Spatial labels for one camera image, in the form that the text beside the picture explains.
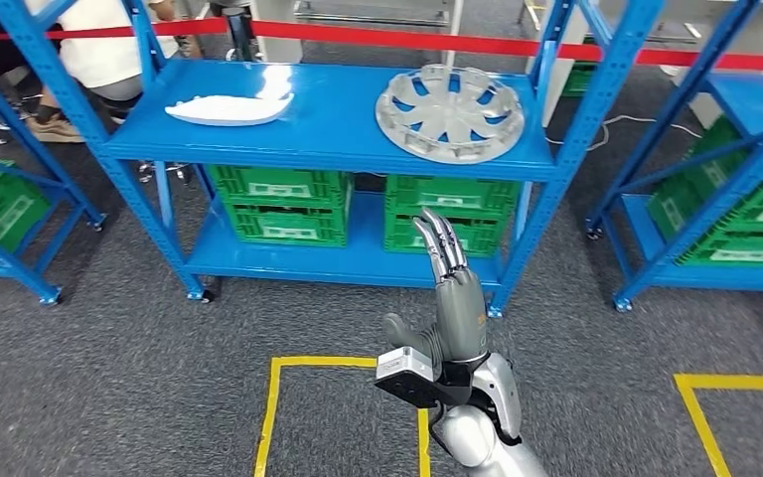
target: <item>shoe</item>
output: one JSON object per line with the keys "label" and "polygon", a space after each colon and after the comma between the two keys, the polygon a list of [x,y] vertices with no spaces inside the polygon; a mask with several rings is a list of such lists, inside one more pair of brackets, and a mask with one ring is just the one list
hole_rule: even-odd
{"label": "shoe", "polygon": [[80,144],[86,142],[75,127],[60,113],[51,116],[48,122],[40,122],[36,117],[27,119],[28,128],[42,142]]}

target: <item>robotic arm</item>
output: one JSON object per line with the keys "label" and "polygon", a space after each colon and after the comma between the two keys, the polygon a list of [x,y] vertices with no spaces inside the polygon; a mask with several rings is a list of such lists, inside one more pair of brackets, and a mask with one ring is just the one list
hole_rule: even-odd
{"label": "robotic arm", "polygon": [[429,431],[471,477],[544,477],[520,439],[522,408],[510,364],[487,350],[481,283],[452,226],[428,209],[413,223],[434,272],[436,322],[416,333],[397,315],[384,316],[397,348],[379,356],[376,386],[419,408],[439,406]]}

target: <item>white shirt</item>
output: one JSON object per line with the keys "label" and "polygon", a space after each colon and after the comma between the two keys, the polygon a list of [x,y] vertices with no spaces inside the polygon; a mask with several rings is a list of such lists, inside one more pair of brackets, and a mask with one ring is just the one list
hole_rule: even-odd
{"label": "white shirt", "polygon": [[[25,0],[34,15],[42,11],[50,0]],[[160,3],[163,0],[144,0]],[[145,7],[151,22],[155,13]],[[125,27],[130,25],[120,0],[77,0],[58,20],[63,30],[90,30],[95,28]],[[174,37],[158,37],[165,58],[177,53]],[[70,75],[86,87],[99,87],[141,75],[136,39],[78,38],[63,40],[60,59]]]}

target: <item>gray carpet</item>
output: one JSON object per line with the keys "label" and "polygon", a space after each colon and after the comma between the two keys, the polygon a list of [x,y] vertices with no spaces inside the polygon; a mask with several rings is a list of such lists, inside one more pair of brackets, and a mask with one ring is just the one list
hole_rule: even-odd
{"label": "gray carpet", "polygon": [[[466,33],[520,33],[513,5],[468,8]],[[382,49],[307,52],[314,62],[425,61]],[[519,67],[490,61],[485,68]],[[653,115],[669,90],[656,70],[635,70],[611,115]],[[551,137],[575,106],[560,105]],[[491,348],[515,363],[525,439],[552,476],[711,476],[672,374],[763,374],[763,293],[653,289],[631,314],[611,307],[622,279],[614,256],[579,224],[643,128],[614,125],[610,144],[589,154],[507,318],[490,323]],[[672,132],[659,161],[688,142]],[[53,263],[47,276],[65,286],[62,306],[40,308],[0,280],[0,476],[249,476],[271,357],[374,356],[386,350],[385,312],[432,320],[431,292],[411,289],[228,279],[216,303],[189,302],[85,150],[52,151],[110,220],[100,235],[77,228]],[[0,157],[26,162],[15,144]],[[190,242],[203,194],[172,184]],[[283,370],[267,475],[417,475],[415,413],[371,378]],[[698,398],[733,475],[763,476],[763,393]],[[463,475],[436,444],[430,455],[432,475]]]}

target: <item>robot finger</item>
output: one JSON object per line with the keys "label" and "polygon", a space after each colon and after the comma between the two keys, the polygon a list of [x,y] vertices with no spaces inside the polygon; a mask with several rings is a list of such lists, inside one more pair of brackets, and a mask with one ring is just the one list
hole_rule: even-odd
{"label": "robot finger", "polygon": [[442,283],[449,276],[449,264],[446,257],[437,243],[437,237],[431,230],[428,222],[419,217],[413,218],[413,225],[422,235],[425,242],[425,249],[428,251],[428,258],[431,260],[431,270],[434,272],[434,283]]}
{"label": "robot finger", "polygon": [[434,233],[437,236],[437,241],[440,245],[440,251],[446,256],[446,260],[449,264],[449,269],[455,271],[462,266],[460,256],[455,250],[460,245],[457,243],[458,239],[455,233],[451,230],[452,226],[442,217],[431,212],[427,207],[422,208],[420,216],[431,224],[434,229]]}

